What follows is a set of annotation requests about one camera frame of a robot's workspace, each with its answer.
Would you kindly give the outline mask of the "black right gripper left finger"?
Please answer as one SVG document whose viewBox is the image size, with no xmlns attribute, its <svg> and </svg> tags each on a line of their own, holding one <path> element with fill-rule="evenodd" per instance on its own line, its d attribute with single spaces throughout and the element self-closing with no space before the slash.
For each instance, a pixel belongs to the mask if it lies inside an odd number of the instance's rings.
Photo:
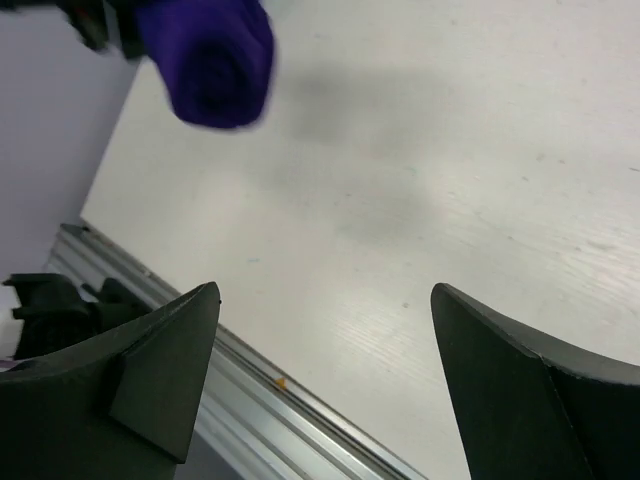
<svg viewBox="0 0 640 480">
<path fill-rule="evenodd" d="M 216 283 L 1 375 L 4 479 L 171 479 L 220 312 Z"/>
</svg>

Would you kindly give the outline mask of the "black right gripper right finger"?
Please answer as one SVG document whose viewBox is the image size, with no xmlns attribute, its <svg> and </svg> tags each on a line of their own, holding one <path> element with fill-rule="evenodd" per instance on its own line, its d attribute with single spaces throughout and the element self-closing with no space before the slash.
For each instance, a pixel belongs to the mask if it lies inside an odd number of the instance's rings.
<svg viewBox="0 0 640 480">
<path fill-rule="evenodd" d="M 474 479 L 636 479 L 639 368 L 511 319 L 449 284 L 434 330 Z"/>
</svg>

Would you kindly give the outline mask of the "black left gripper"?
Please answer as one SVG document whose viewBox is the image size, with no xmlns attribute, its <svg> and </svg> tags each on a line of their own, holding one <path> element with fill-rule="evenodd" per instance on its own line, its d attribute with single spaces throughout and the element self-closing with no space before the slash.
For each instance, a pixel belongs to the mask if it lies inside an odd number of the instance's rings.
<svg viewBox="0 0 640 480">
<path fill-rule="evenodd" d="M 133 0 L 1 0 L 2 13 L 55 8 L 90 50 L 104 53 L 118 49 L 125 59 L 146 54 L 136 20 L 144 1 Z"/>
</svg>

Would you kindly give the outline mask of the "dark purple towel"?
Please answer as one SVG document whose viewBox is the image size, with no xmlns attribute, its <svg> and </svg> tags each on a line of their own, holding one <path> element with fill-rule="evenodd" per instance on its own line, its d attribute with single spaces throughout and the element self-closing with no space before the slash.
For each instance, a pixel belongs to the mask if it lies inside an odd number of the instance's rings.
<svg viewBox="0 0 640 480">
<path fill-rule="evenodd" d="M 177 118 L 213 129 L 259 119 L 276 47 L 259 1 L 150 1 L 135 17 Z"/>
</svg>

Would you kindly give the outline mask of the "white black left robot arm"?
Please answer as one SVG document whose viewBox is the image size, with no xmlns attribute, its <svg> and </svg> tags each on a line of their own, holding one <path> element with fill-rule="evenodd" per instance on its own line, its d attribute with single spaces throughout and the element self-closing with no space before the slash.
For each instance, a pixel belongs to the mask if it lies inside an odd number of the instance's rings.
<svg viewBox="0 0 640 480">
<path fill-rule="evenodd" d="M 3 1 L 2 11 L 55 7 L 94 52 L 115 47 L 128 61 L 144 57 L 135 10 L 140 1 Z M 12 274 L 1 283 L 18 304 L 1 312 L 1 365 L 8 366 L 82 342 L 108 329 L 99 301 L 84 300 L 65 276 Z"/>
</svg>

